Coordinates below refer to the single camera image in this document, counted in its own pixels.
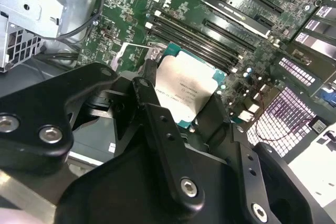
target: silver metal surface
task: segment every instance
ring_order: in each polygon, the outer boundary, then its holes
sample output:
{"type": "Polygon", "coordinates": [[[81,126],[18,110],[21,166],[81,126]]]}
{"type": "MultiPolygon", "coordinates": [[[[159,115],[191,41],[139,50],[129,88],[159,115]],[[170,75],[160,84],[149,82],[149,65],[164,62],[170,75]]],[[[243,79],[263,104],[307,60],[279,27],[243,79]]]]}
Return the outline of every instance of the silver metal surface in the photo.
{"type": "Polygon", "coordinates": [[[2,170],[0,195],[44,224],[54,223],[56,206],[2,170]]]}
{"type": "Polygon", "coordinates": [[[39,132],[39,137],[42,141],[48,143],[48,144],[55,144],[58,141],[60,141],[63,137],[62,132],[52,126],[44,127],[39,132]]]}
{"type": "Polygon", "coordinates": [[[19,127],[18,119],[10,115],[0,116],[0,132],[9,133],[15,131],[19,127]]]}
{"type": "Polygon", "coordinates": [[[260,205],[258,205],[257,203],[253,203],[252,204],[252,210],[253,210],[253,213],[256,215],[256,217],[262,223],[267,222],[267,214],[266,214],[265,210],[260,205]]]}
{"type": "Polygon", "coordinates": [[[9,22],[45,37],[57,37],[66,0],[0,0],[9,22]]]}
{"type": "Polygon", "coordinates": [[[244,133],[244,129],[242,127],[240,127],[239,125],[236,125],[237,130],[239,130],[240,132],[244,133]]]}
{"type": "Polygon", "coordinates": [[[191,198],[197,195],[196,185],[188,178],[184,178],[183,180],[181,180],[181,189],[186,195],[191,198]]]}
{"type": "Polygon", "coordinates": [[[0,72],[7,72],[38,54],[41,46],[40,38],[0,16],[0,72]]]}

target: black plastic bracket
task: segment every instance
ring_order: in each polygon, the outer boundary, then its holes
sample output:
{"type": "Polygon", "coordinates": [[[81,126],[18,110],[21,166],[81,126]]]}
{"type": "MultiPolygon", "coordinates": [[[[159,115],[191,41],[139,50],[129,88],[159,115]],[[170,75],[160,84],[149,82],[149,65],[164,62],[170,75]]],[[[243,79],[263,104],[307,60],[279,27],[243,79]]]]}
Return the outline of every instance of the black plastic bracket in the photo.
{"type": "Polygon", "coordinates": [[[113,70],[92,63],[1,98],[0,115],[13,116],[18,127],[0,132],[0,167],[34,173],[59,169],[73,145],[72,126],[82,104],[116,78],[113,70]],[[43,141],[39,134],[47,126],[60,131],[61,139],[43,141]]]}

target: mounting hole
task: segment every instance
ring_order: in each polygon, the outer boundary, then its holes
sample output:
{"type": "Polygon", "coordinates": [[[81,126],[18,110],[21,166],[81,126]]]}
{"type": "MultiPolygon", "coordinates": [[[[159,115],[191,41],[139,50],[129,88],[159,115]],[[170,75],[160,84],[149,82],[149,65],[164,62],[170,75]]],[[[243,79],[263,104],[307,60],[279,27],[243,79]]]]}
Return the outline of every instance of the mounting hole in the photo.
{"type": "Polygon", "coordinates": [[[140,79],[140,83],[145,87],[149,87],[149,84],[144,79],[140,79]]]}
{"type": "Polygon", "coordinates": [[[106,68],[102,68],[101,70],[101,73],[102,74],[105,74],[106,76],[111,76],[111,72],[109,70],[107,70],[106,68]]]}
{"type": "Polygon", "coordinates": [[[174,141],[175,140],[175,138],[173,137],[173,135],[170,134],[170,133],[168,133],[166,136],[167,136],[167,138],[168,138],[169,141],[174,141]]]}
{"type": "Polygon", "coordinates": [[[249,171],[253,176],[257,176],[257,173],[253,169],[250,168],[249,171]]]}
{"type": "Polygon", "coordinates": [[[164,115],[160,116],[160,119],[161,119],[162,122],[167,122],[168,121],[167,118],[164,115]]]}
{"type": "Polygon", "coordinates": [[[314,6],[316,6],[316,7],[320,7],[321,5],[322,5],[322,0],[316,0],[314,2],[314,6]]]}

